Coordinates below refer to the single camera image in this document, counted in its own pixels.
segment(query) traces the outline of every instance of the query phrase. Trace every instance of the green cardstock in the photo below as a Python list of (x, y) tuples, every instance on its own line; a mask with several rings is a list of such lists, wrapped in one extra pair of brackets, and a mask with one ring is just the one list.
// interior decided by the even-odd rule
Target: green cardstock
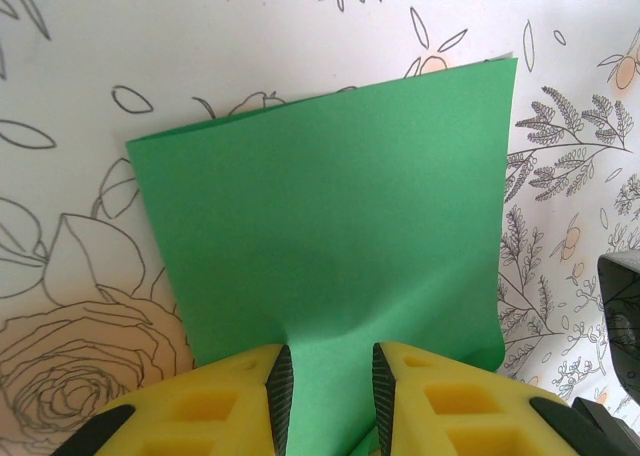
[(291, 346), (290, 456), (343, 456), (370, 432), (375, 342), (502, 361), (515, 68), (475, 64), (128, 144), (197, 363)]

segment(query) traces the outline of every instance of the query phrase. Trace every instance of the black rubber pad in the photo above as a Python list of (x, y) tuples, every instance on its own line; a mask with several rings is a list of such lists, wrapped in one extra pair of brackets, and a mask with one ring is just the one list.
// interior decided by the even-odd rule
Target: black rubber pad
[(391, 455), (395, 400), (396, 378), (380, 343), (376, 343), (373, 345), (373, 402), (376, 407), (376, 424), (382, 456)]
[(576, 410), (546, 398), (531, 398), (529, 404), (580, 456), (627, 455)]
[(289, 417), (293, 401), (293, 363), (289, 346), (285, 345), (280, 350), (265, 386), (273, 447), (276, 456), (284, 456), (287, 453)]
[(124, 404), (94, 416), (52, 456), (94, 456), (135, 411), (130, 404)]

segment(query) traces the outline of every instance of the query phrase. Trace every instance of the folded green paper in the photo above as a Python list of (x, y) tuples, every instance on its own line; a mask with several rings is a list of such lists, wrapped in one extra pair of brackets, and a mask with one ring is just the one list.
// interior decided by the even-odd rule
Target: folded green paper
[(487, 369), (515, 60), (432, 73), (128, 144), (198, 364), (291, 346), (288, 454), (373, 427), (371, 348)]

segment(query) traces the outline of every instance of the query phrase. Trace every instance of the square hole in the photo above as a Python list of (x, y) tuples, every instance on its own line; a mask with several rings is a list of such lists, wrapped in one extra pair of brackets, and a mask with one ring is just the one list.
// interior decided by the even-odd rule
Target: square hole
[(406, 364), (410, 368), (428, 368), (429, 366), (431, 366), (431, 364), (427, 363), (426, 361), (415, 358), (413, 356), (405, 356), (404, 364)]
[(194, 392), (174, 408), (175, 421), (226, 421), (238, 395), (232, 391)]
[(140, 456), (213, 456), (215, 442), (205, 438), (154, 438), (144, 442)]
[(498, 413), (500, 408), (482, 386), (474, 384), (432, 384), (425, 395), (436, 414)]
[(458, 456), (542, 456), (515, 428), (450, 428), (447, 436)]

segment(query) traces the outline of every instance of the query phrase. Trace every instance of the green paper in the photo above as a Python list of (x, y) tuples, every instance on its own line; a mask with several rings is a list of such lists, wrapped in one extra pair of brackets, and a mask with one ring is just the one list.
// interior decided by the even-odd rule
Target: green paper
[(372, 346), (495, 369), (515, 60), (181, 128), (128, 144), (199, 365), (291, 345), (291, 456), (374, 425)]

